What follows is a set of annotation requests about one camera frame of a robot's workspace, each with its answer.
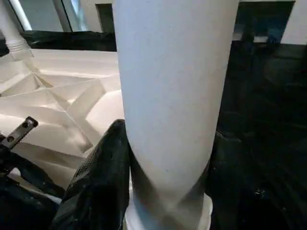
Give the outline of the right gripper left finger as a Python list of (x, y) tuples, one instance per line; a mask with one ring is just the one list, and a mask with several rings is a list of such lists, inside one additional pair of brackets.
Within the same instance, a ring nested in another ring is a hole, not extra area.
[(72, 178), (51, 230), (121, 230), (129, 204), (130, 146), (115, 120)]

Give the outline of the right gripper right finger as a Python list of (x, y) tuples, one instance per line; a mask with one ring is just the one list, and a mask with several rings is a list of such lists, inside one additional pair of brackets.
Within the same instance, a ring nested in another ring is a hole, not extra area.
[(265, 230), (268, 226), (257, 188), (255, 164), (241, 136), (217, 131), (206, 192), (213, 201), (212, 230)]

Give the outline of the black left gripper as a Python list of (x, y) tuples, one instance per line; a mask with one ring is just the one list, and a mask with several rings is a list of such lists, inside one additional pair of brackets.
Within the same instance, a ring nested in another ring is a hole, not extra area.
[(28, 116), (8, 136), (0, 135), (0, 176), (8, 176), (13, 169), (17, 168), (24, 180), (44, 193), (62, 198), (65, 190), (56, 185), (43, 169), (12, 152), (12, 149), (37, 126), (38, 121)]

